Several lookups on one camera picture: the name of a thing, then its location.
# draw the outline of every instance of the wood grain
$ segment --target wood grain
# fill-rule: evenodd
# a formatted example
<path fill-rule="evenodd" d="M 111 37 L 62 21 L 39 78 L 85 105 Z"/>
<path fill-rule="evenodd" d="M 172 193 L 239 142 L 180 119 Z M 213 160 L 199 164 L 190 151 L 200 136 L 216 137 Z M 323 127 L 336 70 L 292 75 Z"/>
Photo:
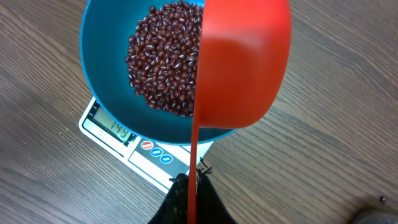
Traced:
<path fill-rule="evenodd" d="M 147 223 L 164 194 L 80 134 L 84 0 L 0 0 L 0 223 Z M 398 4 L 290 1 L 276 101 L 206 156 L 238 223 L 398 205 Z"/>

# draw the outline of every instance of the pile of beans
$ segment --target pile of beans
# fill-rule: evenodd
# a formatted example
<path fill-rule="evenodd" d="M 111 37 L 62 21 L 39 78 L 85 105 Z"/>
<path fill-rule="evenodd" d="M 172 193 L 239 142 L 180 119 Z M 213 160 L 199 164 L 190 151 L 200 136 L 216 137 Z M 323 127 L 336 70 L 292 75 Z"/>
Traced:
<path fill-rule="evenodd" d="M 179 1 L 149 13 L 129 38 L 130 85 L 150 108 L 193 116 L 203 8 Z"/>

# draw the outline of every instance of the wooden table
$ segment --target wooden table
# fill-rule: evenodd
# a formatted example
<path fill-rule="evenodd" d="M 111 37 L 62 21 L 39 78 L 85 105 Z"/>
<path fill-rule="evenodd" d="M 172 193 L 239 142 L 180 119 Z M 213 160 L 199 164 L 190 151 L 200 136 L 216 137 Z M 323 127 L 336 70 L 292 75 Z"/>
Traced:
<path fill-rule="evenodd" d="M 85 0 L 0 0 L 0 223 L 146 223 L 164 194 L 83 136 Z M 345 223 L 398 205 L 398 4 L 291 1 L 284 82 L 217 141 L 211 180 L 239 223 Z"/>

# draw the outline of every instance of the teal bowl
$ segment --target teal bowl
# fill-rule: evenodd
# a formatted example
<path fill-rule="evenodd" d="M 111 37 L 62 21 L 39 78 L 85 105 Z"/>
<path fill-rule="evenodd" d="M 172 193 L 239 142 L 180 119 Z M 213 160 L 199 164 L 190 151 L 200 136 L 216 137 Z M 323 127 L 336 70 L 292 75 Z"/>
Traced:
<path fill-rule="evenodd" d="M 195 1 L 202 5 L 204 1 Z M 129 85 L 127 65 L 128 37 L 135 33 L 137 21 L 170 3 L 151 0 L 89 0 L 80 28 L 80 59 L 87 84 L 98 103 L 115 121 L 130 132 L 166 144 L 188 145 L 192 118 L 150 109 L 143 96 L 136 96 Z M 202 128 L 199 143 L 231 134 L 233 129 Z"/>

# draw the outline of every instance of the digital kitchen scale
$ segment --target digital kitchen scale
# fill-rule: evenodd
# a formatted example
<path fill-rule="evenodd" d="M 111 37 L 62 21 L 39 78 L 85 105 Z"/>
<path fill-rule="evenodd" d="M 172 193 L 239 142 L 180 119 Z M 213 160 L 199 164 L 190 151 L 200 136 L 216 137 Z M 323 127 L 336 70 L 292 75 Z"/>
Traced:
<path fill-rule="evenodd" d="M 189 172 L 190 146 L 157 143 L 130 133 L 107 115 L 94 97 L 79 120 L 79 128 L 83 134 L 165 193 L 173 184 L 170 178 Z M 198 145 L 197 163 L 212 144 Z"/>

